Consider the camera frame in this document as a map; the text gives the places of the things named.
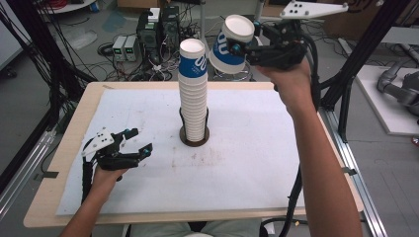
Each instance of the white paper sheet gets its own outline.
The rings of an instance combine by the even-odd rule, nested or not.
[[[298,159],[293,123],[274,91],[209,90],[209,141],[189,147],[176,90],[107,90],[85,142],[105,126],[137,127],[122,153],[153,143],[152,155],[124,174],[102,213],[167,212],[288,206]],[[75,157],[57,215],[80,206],[82,158]],[[302,195],[298,206],[303,206]]]

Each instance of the human hand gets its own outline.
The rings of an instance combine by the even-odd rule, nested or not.
[[[311,99],[310,68],[306,60],[286,71],[261,66],[257,69],[278,87],[281,100],[292,117],[307,109],[315,110]]]
[[[87,198],[105,203],[117,182],[118,177],[125,173],[127,169],[107,171],[97,166],[93,177],[92,188]]]

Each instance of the bracket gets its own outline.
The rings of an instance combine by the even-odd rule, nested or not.
[[[312,19],[347,12],[348,4],[325,4],[291,1],[281,13],[282,19]]]

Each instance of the wooden table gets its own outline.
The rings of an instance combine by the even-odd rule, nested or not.
[[[64,226],[71,219],[71,215],[56,215],[64,192],[67,176],[74,158],[79,152],[81,141],[89,127],[90,121],[101,101],[101,96],[107,89],[132,89],[132,90],[177,90],[177,82],[100,82],[90,83],[77,110],[62,137],[54,158],[48,168],[57,171],[56,179],[44,179],[35,196],[33,203],[25,217],[27,227],[52,227]],[[272,90],[268,82],[209,82],[209,90]],[[341,159],[335,149],[338,160]],[[351,179],[347,176],[348,183],[354,195],[358,211],[363,209],[361,199],[354,188]],[[168,221],[198,221],[216,219],[238,219],[251,217],[273,217],[285,215],[287,207],[275,208],[247,208],[234,210],[206,210],[206,211],[175,211],[175,212],[148,212],[101,214],[98,224],[116,223],[141,223],[141,222],[168,222]],[[295,214],[304,214],[304,208],[297,208]]]

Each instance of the stack of paper cups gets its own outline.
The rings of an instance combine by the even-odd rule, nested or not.
[[[186,138],[197,142],[204,139],[207,118],[206,48],[198,39],[185,39],[180,45],[179,89],[181,113]]]

